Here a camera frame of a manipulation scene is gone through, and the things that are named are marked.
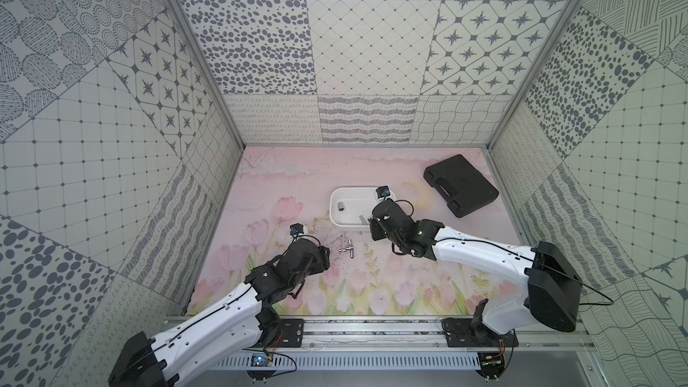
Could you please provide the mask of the medium chrome socket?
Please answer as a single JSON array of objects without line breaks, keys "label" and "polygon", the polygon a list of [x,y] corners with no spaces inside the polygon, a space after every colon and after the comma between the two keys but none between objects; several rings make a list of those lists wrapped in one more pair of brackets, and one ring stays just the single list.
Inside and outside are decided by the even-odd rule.
[{"label": "medium chrome socket", "polygon": [[351,239],[349,240],[349,243],[348,243],[348,246],[347,246],[347,251],[349,252],[349,257],[350,257],[351,259],[353,259],[354,256],[355,256],[355,248],[353,247],[353,243],[352,243],[352,240],[351,240]]}]

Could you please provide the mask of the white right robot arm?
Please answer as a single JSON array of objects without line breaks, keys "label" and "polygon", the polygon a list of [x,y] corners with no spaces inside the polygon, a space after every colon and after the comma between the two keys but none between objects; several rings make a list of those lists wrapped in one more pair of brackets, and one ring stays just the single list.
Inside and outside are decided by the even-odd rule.
[{"label": "white right robot arm", "polygon": [[536,323],[561,333],[576,329],[582,279],[556,245],[541,241],[533,248],[477,238],[438,221],[413,220],[390,199],[372,210],[370,230],[374,241],[388,239],[395,254],[466,265],[516,286],[506,297],[477,305],[473,331],[503,336]]}]

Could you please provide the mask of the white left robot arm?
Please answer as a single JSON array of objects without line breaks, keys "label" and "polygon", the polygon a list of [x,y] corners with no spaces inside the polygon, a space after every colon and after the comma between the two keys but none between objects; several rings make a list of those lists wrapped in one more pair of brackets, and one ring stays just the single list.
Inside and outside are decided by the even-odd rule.
[{"label": "white left robot arm", "polygon": [[142,331],[123,347],[109,386],[186,386],[211,366],[242,349],[272,346],[281,319],[273,305],[297,297],[311,275],[330,268],[328,247],[298,236],[288,249],[254,267],[229,295],[169,330]]}]

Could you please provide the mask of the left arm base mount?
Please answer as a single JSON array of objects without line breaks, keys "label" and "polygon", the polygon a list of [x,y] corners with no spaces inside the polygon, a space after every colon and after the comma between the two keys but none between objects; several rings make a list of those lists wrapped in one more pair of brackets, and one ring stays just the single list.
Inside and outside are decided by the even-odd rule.
[{"label": "left arm base mount", "polygon": [[272,307],[265,307],[256,317],[261,336],[254,344],[259,349],[300,348],[302,346],[305,320],[302,318],[281,318]]}]

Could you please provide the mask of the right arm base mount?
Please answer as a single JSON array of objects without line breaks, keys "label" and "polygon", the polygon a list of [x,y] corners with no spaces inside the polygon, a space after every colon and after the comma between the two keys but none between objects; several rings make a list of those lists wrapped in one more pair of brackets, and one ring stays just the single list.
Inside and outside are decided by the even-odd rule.
[{"label": "right arm base mount", "polygon": [[519,345],[519,340],[514,331],[499,334],[485,326],[483,313],[487,303],[487,298],[481,300],[470,320],[468,318],[448,317],[441,321],[441,327],[449,348],[499,348]]}]

